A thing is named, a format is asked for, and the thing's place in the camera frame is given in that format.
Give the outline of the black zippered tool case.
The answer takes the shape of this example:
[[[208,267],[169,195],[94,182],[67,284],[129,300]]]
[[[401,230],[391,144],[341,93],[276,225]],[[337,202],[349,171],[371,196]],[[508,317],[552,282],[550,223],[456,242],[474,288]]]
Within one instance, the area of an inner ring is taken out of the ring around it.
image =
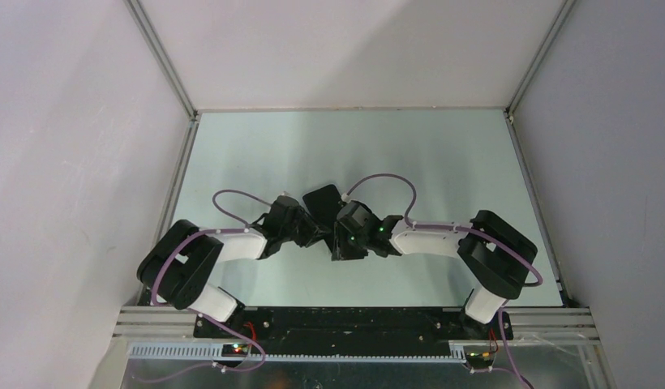
[[[327,184],[319,189],[306,193],[303,202],[317,223],[323,225],[328,234],[324,241],[331,252],[332,260],[337,260],[337,244],[335,242],[334,228],[337,213],[341,210],[341,193],[335,184]]]

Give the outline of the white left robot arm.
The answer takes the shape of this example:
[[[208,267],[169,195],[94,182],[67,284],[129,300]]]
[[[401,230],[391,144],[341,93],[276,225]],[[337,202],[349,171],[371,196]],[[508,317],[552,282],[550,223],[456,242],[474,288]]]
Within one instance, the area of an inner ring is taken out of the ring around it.
[[[176,221],[140,263],[136,277],[151,289],[152,303],[208,316],[231,338],[245,327],[243,304],[210,285],[213,268],[233,260],[267,259],[289,242],[309,247],[331,232],[298,200],[280,195],[268,212],[240,229],[201,229],[189,220]]]

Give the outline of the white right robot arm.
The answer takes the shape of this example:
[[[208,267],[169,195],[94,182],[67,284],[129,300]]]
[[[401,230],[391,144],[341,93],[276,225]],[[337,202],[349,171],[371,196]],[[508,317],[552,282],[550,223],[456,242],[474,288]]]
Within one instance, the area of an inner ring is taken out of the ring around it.
[[[351,201],[333,222],[335,260],[363,259],[369,253],[387,258],[432,254],[460,259],[478,284],[460,317],[463,333],[484,337],[493,318],[524,288],[542,284],[534,268],[537,246],[494,212],[481,210],[465,224],[419,222],[405,216],[383,219],[359,201]]]

